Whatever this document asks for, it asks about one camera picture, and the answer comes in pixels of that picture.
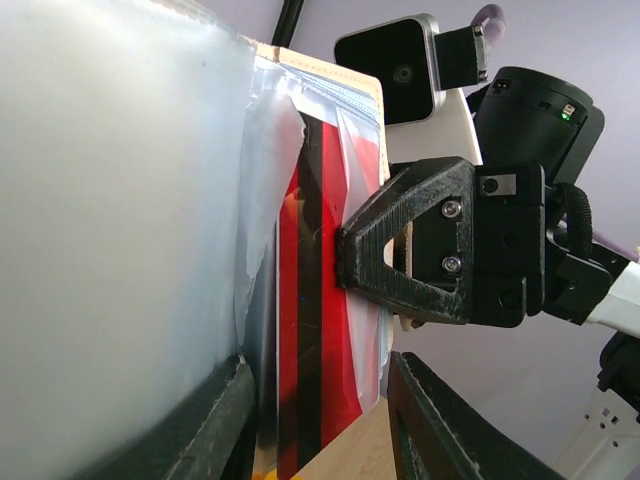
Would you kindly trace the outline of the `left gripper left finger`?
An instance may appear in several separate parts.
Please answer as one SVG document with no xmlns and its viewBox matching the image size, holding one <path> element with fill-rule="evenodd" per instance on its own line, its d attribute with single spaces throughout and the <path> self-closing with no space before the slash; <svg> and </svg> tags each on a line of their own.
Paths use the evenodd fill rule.
<svg viewBox="0 0 640 480">
<path fill-rule="evenodd" d="M 249 479 L 257 433 L 254 377 L 234 354 L 162 422 L 77 479 Z"/>
</svg>

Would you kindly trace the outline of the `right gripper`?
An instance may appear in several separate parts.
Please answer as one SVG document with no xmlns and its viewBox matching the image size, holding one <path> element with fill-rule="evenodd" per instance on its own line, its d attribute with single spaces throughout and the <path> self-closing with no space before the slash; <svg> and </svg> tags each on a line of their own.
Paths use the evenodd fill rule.
<svg viewBox="0 0 640 480">
<path fill-rule="evenodd" d="M 538 164 L 432 158 L 397 166 L 338 230 L 336 276 L 420 324 L 582 324 L 613 283 L 595 252 L 579 187 L 547 186 Z"/>
</svg>

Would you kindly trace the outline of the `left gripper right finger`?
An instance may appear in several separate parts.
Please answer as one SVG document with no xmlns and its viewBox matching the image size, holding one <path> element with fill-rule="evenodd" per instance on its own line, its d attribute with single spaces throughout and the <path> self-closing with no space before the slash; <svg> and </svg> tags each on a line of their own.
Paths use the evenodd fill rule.
<svg viewBox="0 0 640 480">
<path fill-rule="evenodd" d="M 413 353 L 391 353 L 388 412 L 398 479 L 560 479 L 493 427 Z"/>
</svg>

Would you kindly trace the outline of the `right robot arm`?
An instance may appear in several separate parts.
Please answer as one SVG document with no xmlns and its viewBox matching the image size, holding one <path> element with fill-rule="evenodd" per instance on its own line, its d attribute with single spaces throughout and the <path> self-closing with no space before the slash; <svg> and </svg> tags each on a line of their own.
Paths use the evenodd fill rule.
<svg viewBox="0 0 640 480">
<path fill-rule="evenodd" d="M 613 337 L 578 434 L 548 467 L 412 353 L 393 353 L 388 411 L 401 479 L 614 479 L 639 464 L 639 264 L 592 229 L 576 180 L 604 128 L 578 87 L 504 67 L 463 106 L 481 162 L 418 160 L 345 222 L 340 286 L 428 322 L 518 326 L 546 312 Z"/>
</svg>

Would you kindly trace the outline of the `red black striped card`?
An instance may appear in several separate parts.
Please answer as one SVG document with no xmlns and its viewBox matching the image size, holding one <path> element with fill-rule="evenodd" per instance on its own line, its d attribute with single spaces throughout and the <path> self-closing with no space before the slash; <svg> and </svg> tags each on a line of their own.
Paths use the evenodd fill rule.
<svg viewBox="0 0 640 480">
<path fill-rule="evenodd" d="M 336 235 L 380 183 L 377 141 L 303 118 L 278 224 L 277 474 L 292 479 L 380 396 L 380 308 L 341 288 Z"/>
</svg>

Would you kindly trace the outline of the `black aluminium frame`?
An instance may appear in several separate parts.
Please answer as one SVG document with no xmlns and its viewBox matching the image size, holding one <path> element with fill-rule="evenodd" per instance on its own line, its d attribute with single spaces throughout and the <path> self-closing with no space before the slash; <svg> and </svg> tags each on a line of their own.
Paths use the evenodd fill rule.
<svg viewBox="0 0 640 480">
<path fill-rule="evenodd" d="M 304 0 L 284 0 L 271 39 L 271 44 L 288 48 L 291 45 Z"/>
</svg>

